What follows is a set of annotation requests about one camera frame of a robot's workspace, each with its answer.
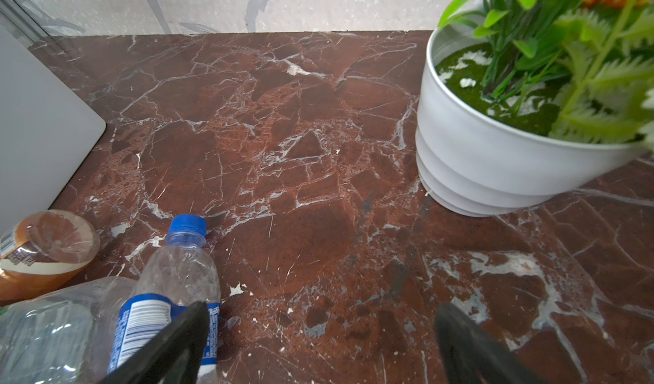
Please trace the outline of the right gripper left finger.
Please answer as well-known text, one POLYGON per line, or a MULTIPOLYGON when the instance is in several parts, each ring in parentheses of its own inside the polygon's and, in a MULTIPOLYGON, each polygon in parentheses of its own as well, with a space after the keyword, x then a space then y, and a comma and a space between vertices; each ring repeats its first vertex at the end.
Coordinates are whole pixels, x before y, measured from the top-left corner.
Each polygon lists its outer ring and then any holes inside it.
POLYGON ((194 384, 208 334, 208 306, 194 302, 102 382, 194 384))

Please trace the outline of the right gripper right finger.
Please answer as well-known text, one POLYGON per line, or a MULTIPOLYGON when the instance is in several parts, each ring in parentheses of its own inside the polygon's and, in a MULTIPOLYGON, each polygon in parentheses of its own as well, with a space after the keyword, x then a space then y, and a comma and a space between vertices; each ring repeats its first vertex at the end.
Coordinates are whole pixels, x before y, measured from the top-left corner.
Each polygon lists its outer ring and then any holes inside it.
POLYGON ((439 306, 434 331, 449 383, 544 382, 451 303, 439 306))

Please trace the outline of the blue cap water bottle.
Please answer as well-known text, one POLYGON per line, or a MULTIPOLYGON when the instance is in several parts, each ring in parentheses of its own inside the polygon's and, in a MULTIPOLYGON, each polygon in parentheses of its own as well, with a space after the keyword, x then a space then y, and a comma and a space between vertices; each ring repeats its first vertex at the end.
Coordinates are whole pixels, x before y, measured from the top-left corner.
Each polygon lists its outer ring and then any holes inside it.
POLYGON ((194 302, 207 304, 209 333, 198 382, 218 383, 217 349, 221 287, 216 264, 204 250, 207 223, 178 215, 165 244, 152 254, 129 299, 120 307, 107 371, 116 370, 194 302))

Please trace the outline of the green white label clear bottle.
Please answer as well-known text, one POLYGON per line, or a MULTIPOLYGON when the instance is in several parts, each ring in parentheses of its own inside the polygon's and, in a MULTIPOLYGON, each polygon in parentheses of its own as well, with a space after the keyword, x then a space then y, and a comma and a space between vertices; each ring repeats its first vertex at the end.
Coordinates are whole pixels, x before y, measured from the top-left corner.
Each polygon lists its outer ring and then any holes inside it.
POLYGON ((97 383, 136 280, 105 277, 1 310, 1 382, 97 383))

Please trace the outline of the brown label bottle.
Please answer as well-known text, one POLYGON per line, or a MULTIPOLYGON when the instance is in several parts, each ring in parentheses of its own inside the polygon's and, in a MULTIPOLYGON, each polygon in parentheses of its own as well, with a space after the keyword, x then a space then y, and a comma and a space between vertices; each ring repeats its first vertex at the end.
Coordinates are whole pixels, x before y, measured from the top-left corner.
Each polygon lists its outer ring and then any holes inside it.
POLYGON ((97 256, 100 239, 85 218, 44 210, 1 236, 1 301, 32 299, 61 288, 97 256))

